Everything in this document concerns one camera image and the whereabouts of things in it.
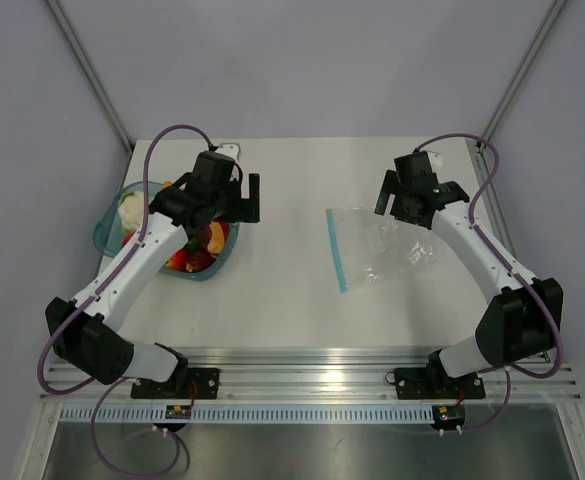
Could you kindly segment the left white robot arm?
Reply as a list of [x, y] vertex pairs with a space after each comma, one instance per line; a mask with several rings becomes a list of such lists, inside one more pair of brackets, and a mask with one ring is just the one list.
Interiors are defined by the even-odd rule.
[[204, 151], [192, 171], [160, 190], [143, 208], [141, 226], [105, 272], [72, 299], [54, 298], [45, 309], [54, 353], [103, 385], [121, 379], [153, 382], [167, 398], [187, 388], [187, 360], [175, 350], [119, 335], [128, 312], [150, 280], [189, 238], [213, 221], [257, 223], [260, 176], [242, 174], [236, 160]]

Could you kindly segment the white cauliflower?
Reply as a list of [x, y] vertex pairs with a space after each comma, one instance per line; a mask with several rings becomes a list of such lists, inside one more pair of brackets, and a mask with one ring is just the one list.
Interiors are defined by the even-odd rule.
[[118, 205], [121, 227], [125, 235], [136, 232], [142, 225], [146, 199], [142, 191], [125, 193]]

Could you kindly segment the teal plastic food container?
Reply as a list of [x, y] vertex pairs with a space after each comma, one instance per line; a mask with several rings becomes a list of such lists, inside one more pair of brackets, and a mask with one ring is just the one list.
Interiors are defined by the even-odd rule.
[[[134, 182], [125, 186], [120, 190], [114, 200], [107, 208], [101, 220], [96, 224], [93, 231], [93, 243], [96, 249], [106, 257], [115, 257], [122, 249], [121, 245], [124, 237], [121, 222], [118, 214], [118, 205], [122, 196], [130, 191], [142, 191], [143, 184], [141, 182]], [[186, 280], [204, 281], [213, 277], [224, 265], [225, 261], [231, 255], [236, 240], [239, 234], [239, 225], [237, 223], [228, 223], [230, 230], [226, 240], [225, 247], [218, 256], [215, 257], [215, 262], [208, 269], [199, 273], [188, 273], [184, 271], [174, 271], [163, 267], [160, 272], [166, 275], [176, 276]], [[192, 240], [189, 240], [183, 247], [188, 254], [196, 250], [205, 250], [209, 240], [209, 229], [198, 233]]]

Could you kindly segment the red toy tomato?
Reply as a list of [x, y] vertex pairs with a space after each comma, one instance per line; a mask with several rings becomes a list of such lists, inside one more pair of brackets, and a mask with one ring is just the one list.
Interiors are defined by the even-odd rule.
[[127, 234], [122, 242], [121, 248], [124, 248], [128, 243], [135, 244], [137, 240], [137, 235], [135, 232]]

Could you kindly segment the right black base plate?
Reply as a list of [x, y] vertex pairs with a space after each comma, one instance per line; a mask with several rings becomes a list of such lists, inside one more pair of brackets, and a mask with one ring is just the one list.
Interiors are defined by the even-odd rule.
[[486, 392], [476, 374], [451, 378], [430, 374], [425, 367], [399, 367], [388, 371], [384, 381], [393, 386], [399, 400], [483, 400]]

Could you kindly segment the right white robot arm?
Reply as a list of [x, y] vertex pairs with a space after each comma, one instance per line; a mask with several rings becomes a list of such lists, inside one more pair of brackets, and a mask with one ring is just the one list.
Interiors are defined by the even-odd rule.
[[479, 286], [487, 308], [473, 335], [429, 354], [421, 367], [397, 367], [401, 400], [482, 399], [479, 375], [562, 347], [563, 290], [523, 267], [474, 215], [467, 193], [442, 183], [423, 151], [398, 157], [386, 172], [375, 206], [378, 215], [424, 227], [457, 255]]

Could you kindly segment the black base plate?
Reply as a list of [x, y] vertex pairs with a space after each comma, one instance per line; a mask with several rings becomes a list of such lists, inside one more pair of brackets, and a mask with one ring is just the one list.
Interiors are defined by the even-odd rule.
[[399, 400], [483, 400], [486, 392], [476, 374], [451, 378], [430, 374], [425, 367], [399, 367], [388, 371], [384, 381], [393, 386]]
[[131, 397], [142, 400], [215, 400], [218, 397], [220, 370], [182, 367], [166, 382], [143, 379], [131, 387]]

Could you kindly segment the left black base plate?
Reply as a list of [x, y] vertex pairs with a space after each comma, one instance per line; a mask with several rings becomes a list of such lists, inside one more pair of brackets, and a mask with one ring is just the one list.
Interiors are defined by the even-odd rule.
[[215, 400], [218, 397], [220, 370], [182, 367], [166, 382], [143, 379], [131, 387], [131, 397], [142, 400]]

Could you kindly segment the red toy apple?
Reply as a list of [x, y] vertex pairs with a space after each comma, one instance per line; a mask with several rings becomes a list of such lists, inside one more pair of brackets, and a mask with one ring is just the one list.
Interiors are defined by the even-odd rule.
[[164, 264], [164, 267], [174, 271], [184, 271], [187, 265], [188, 252], [182, 248], [175, 252]]

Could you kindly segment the clear zip top bag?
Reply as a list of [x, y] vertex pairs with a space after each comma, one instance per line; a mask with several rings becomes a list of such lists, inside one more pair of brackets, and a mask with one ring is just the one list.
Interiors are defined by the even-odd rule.
[[382, 283], [407, 285], [440, 262], [443, 243], [427, 229], [364, 206], [331, 208], [325, 215], [342, 293]]

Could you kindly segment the aluminium rail frame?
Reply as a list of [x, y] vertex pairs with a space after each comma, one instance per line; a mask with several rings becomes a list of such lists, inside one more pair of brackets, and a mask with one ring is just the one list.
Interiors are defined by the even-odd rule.
[[[220, 370], [220, 404], [391, 404], [397, 399], [390, 380], [396, 367], [425, 364], [434, 347], [378, 348], [197, 348], [178, 349], [190, 365]], [[510, 401], [515, 404], [581, 403], [581, 391], [572, 367], [565, 363], [550, 379], [538, 380], [511, 371]], [[486, 399], [502, 400], [502, 372], [482, 374]], [[49, 364], [46, 379], [65, 389], [86, 375], [62, 361]]]

